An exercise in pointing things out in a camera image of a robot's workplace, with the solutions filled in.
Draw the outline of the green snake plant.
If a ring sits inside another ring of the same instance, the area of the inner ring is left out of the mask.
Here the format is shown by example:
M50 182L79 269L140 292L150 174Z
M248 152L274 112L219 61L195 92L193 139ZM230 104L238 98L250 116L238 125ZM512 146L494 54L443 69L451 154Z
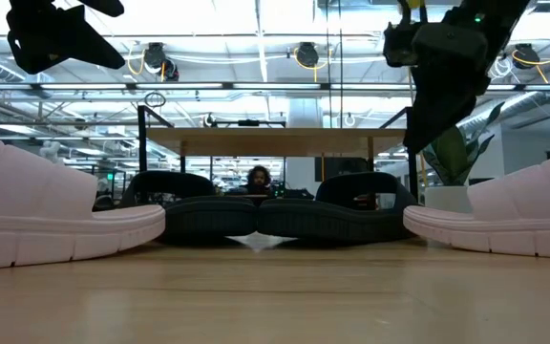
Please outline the green snake plant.
M487 150L494 135L483 141L479 138L487 131L487 126L499 117L503 105L504 102L501 102L494 107L486 122L469 138L454 125L422 150L424 159L445 186L466 183L476 161Z

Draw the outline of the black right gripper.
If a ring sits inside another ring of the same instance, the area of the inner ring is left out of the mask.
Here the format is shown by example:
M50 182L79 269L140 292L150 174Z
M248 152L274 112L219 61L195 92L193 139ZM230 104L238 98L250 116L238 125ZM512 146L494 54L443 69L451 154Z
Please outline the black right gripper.
M484 21L424 23L412 39L416 92L404 145L414 152L466 118L485 93L489 50Z

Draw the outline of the black slide sandal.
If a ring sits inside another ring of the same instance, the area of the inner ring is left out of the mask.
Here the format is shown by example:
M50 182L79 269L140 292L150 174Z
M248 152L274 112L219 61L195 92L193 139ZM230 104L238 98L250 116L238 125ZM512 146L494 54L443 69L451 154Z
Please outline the black slide sandal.
M339 175L322 182L313 200L273 199L258 207L257 231L264 235L354 244L411 238L403 225L416 198L384 172Z
M258 207L246 198L219 196L202 176L150 170L136 174L119 206L157 204L165 210L164 244L246 236L256 230Z

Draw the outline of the person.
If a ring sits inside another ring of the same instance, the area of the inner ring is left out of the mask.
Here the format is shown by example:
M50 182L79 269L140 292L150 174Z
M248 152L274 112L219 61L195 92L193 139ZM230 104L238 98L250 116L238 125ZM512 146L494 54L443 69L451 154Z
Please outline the person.
M268 195L271 193L271 175L267 168L254 166L247 174L247 183L242 186L244 194Z

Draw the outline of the black flat screen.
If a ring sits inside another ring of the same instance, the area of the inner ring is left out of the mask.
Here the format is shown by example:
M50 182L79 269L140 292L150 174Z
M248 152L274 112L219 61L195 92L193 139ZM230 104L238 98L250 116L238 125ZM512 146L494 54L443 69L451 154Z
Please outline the black flat screen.
M314 159L314 176L316 181L328 179L347 173L369 172L369 165L362 158L321 158Z

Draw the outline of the white robot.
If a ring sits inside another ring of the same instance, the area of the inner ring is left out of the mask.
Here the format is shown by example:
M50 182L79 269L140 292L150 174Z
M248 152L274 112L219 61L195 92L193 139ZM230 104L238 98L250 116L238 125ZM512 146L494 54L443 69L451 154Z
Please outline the white robot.
M39 149L39 156L54 163L64 164L64 159L58 156L61 144L58 141L45 140Z

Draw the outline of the white plant pot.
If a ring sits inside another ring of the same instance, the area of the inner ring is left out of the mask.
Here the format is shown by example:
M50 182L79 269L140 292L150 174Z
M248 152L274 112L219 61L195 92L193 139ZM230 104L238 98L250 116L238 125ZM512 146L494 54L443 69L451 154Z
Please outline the white plant pot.
M467 195L466 185L431 186L424 192L425 206L457 213L473 211Z

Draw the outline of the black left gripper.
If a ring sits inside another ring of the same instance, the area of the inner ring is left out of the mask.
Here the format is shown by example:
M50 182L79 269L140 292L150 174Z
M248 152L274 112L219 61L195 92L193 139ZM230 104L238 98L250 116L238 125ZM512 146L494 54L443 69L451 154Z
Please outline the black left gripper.
M121 16L120 0L77 0L111 17ZM125 64L122 55L85 21L83 5L58 8L54 0L10 0L7 39L16 64L31 75L67 59L110 69Z

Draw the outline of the wooden shoe rack table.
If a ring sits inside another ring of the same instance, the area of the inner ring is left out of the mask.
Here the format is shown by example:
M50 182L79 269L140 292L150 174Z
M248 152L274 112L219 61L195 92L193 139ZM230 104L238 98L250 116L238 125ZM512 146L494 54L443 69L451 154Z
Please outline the wooden shoe rack table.
M403 129L335 128L176 128L147 106L137 108L139 169L147 169L150 140L180 156L204 157L374 157L400 144Z

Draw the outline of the pink slide sandal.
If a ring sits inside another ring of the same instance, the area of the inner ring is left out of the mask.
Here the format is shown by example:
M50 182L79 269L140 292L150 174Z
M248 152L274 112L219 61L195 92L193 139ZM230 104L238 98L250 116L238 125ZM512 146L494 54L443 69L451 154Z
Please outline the pink slide sandal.
M550 258L550 160L467 189L470 213L408 206L419 236L474 251Z
M0 140L0 268L110 255L156 239L157 204L95 212L96 177Z

